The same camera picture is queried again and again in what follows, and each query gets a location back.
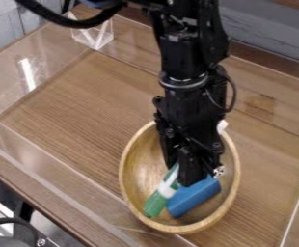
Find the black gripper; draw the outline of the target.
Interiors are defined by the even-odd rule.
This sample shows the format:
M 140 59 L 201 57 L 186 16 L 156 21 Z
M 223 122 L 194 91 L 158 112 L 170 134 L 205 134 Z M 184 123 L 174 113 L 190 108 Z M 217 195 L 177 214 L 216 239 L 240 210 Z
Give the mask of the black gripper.
M 221 165 L 216 127 L 225 115 L 225 76 L 217 71 L 174 79 L 160 74 L 164 95 L 153 98 L 154 122 L 166 168 L 178 162 L 177 182 L 189 187 Z

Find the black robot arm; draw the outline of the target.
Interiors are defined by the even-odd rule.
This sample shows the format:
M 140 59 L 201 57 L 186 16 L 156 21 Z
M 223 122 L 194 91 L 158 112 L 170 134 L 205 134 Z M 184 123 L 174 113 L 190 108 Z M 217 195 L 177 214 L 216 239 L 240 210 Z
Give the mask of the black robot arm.
M 219 0 L 78 0 L 100 13 L 73 20 L 36 0 L 16 0 L 52 23 L 88 29 L 136 5 L 150 19 L 161 55 L 160 86 L 153 98 L 164 161 L 178 166 L 177 182 L 189 186 L 221 166 L 224 145 L 217 126 L 236 104 L 237 90 L 221 61 L 228 57 Z

